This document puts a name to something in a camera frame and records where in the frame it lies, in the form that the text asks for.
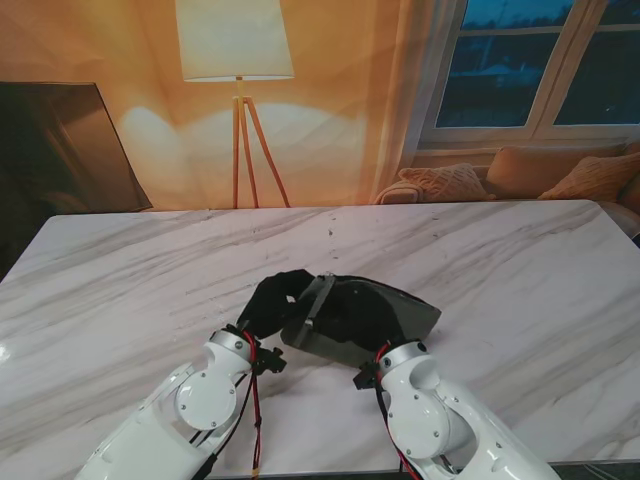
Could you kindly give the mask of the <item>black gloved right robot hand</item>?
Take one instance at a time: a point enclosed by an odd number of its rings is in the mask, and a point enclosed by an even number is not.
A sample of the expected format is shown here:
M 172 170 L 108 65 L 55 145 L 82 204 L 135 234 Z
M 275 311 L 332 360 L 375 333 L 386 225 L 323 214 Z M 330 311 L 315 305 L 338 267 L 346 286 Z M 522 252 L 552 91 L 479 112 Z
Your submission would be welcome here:
M 391 304 L 366 285 L 333 287 L 314 320 L 314 331 L 369 352 L 401 342 L 405 335 Z

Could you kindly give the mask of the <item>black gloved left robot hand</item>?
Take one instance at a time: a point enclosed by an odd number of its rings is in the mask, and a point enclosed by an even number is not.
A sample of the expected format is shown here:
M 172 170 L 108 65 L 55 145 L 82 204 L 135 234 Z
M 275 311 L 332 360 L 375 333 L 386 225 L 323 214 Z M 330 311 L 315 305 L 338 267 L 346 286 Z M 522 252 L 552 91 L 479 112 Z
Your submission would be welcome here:
M 293 318 L 298 298 L 313 280 L 304 269 L 266 277 L 241 312 L 237 328 L 260 340 L 276 334 Z

